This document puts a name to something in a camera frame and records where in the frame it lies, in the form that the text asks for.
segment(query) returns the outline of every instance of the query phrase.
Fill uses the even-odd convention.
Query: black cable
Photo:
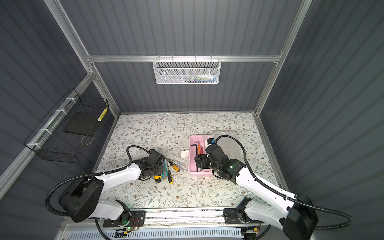
[[[213,174],[215,177],[217,177],[218,179],[224,179],[224,178],[222,178],[222,177],[219,177],[219,176],[215,175],[215,171],[214,171],[214,170],[212,170],[212,174]]]
[[[141,178],[139,178],[139,180],[140,180],[140,181],[146,181],[146,180],[151,179],[151,178],[152,178],[152,176],[151,176],[151,177],[148,177],[147,179],[141,179]]]
[[[328,225],[328,226],[318,226],[318,227],[315,227],[315,230],[330,230],[330,229],[343,228],[343,227],[349,226],[349,225],[351,225],[353,223],[354,219],[349,214],[346,214],[346,213],[343,213],[343,212],[340,212],[340,211],[336,211],[336,210],[332,210],[332,209],[328,209],[328,208],[325,208],[325,207],[319,207],[319,206],[314,206],[312,204],[307,204],[307,203],[299,201],[299,200],[297,200],[295,198],[288,197],[287,195],[285,195],[285,194],[283,194],[283,193],[281,193],[281,192],[271,188],[270,186],[266,185],[263,181],[261,181],[259,178],[257,178],[255,173],[252,171],[252,168],[251,168],[251,166],[248,163],[248,160],[247,160],[247,157],[246,157],[246,153],[245,153],[245,149],[244,149],[243,145],[236,138],[234,138],[232,136],[229,136],[229,135],[221,135],[221,136],[219,136],[216,139],[216,142],[220,138],[222,138],[222,137],[231,138],[231,139],[235,140],[240,145],[241,149],[243,150],[245,165],[247,166],[247,168],[248,168],[249,172],[251,173],[252,177],[254,178],[255,181],[260,183],[263,187],[265,187],[269,191],[271,191],[271,192],[281,196],[285,200],[289,200],[291,202],[300,204],[300,205],[305,206],[305,207],[312,208],[312,209],[317,210],[317,211],[322,211],[322,212],[338,215],[338,216],[345,217],[345,218],[348,219],[347,221],[339,223],[339,224],[333,224],[333,225]]]
[[[262,237],[269,231],[270,228],[271,228],[271,225],[269,224],[265,231],[263,231],[262,233],[258,234],[258,235],[257,235],[254,239],[252,239],[252,240],[258,240],[258,239],[262,238]]]
[[[99,221],[97,219],[95,219],[95,223],[96,223],[96,227],[97,227],[97,230],[99,230],[99,233],[101,234],[101,236],[105,239],[105,240],[111,240],[110,238],[108,238],[101,230],[100,226],[99,226]]]
[[[62,181],[61,183],[58,183],[56,186],[54,186],[47,194],[47,196],[45,197],[45,207],[48,209],[48,211],[50,211],[51,213],[55,214],[55,215],[59,215],[59,216],[64,216],[64,217],[67,217],[69,216],[68,213],[66,212],[61,212],[61,211],[58,211],[56,209],[54,209],[51,205],[51,197],[52,197],[52,194],[59,188],[61,187],[62,185],[70,182],[70,181],[73,181],[75,179],[78,179],[78,178],[84,178],[84,177],[95,177],[95,176],[101,176],[101,175],[104,175],[104,174],[111,174],[111,173],[115,173],[115,172],[120,172],[121,170],[125,170],[127,169],[127,167],[129,167],[131,164],[132,164],[132,157],[131,155],[129,154],[129,151],[128,149],[132,148],[132,147],[136,147],[136,148],[140,148],[144,151],[146,151],[148,154],[150,154],[150,152],[145,149],[145,148],[142,148],[140,146],[136,146],[136,145],[131,145],[131,146],[128,146],[127,147],[127,154],[128,154],[128,158],[129,158],[129,163],[123,167],[120,167],[118,169],[113,169],[113,170],[109,170],[109,171],[105,171],[105,172],[92,172],[92,173],[86,173],[86,174],[81,174],[81,175],[78,175],[78,176],[74,176],[74,177],[70,177],[64,181]]]
[[[145,148],[143,148],[143,147],[140,147],[140,146],[137,146],[137,145],[131,145],[131,146],[128,146],[126,151],[127,151],[127,155],[128,155],[128,158],[129,158],[129,163],[128,163],[129,165],[132,163],[132,157],[131,157],[131,155],[129,154],[129,151],[128,151],[128,150],[129,150],[130,148],[132,148],[132,147],[140,148],[141,150],[146,151],[146,153],[151,154],[147,149],[145,149]]]

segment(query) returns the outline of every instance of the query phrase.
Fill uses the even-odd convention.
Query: mesh basket
[[[59,114],[46,129],[39,130],[42,134],[36,143],[28,143],[30,136],[24,145],[43,160],[80,163],[100,127],[102,120],[98,121],[98,117],[107,107],[106,99],[76,95],[63,109],[58,110]],[[80,118],[88,116],[90,119],[82,122],[86,125],[82,134],[66,131],[67,125],[76,115]]]
[[[155,59],[153,70],[159,84],[217,84],[221,62],[167,62]]]

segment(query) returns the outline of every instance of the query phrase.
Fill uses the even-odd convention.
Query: pink toolbox
[[[212,135],[192,135],[189,137],[189,164],[188,164],[188,172],[191,176],[212,176],[212,169],[201,169],[196,171],[196,147],[191,146],[192,144],[201,145],[203,149],[203,153],[205,153],[205,141],[212,137]]]

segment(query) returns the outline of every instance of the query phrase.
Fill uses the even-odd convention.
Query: red wire
[[[137,222],[139,223],[138,226],[137,226],[137,229],[139,229],[139,227],[140,227],[140,221],[139,221],[139,219],[138,219],[137,217],[133,217],[133,221],[135,221],[135,219],[137,219]]]

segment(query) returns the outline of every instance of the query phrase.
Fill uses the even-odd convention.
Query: leaf pattern
[[[189,136],[233,131],[247,151],[247,159],[264,179],[277,185],[260,134],[252,113],[212,114],[134,114],[121,115],[98,166],[98,171],[125,165],[128,162],[126,147],[139,145],[161,152],[177,161],[180,167],[188,159],[180,152],[189,149]],[[140,149],[129,150],[133,159],[146,156]],[[175,172],[171,169],[174,184],[167,179],[155,183],[147,181],[126,182],[101,194],[104,199],[119,199],[130,208],[209,207],[236,206],[244,197],[266,204],[247,189],[232,182],[211,177],[192,177],[188,169]]]

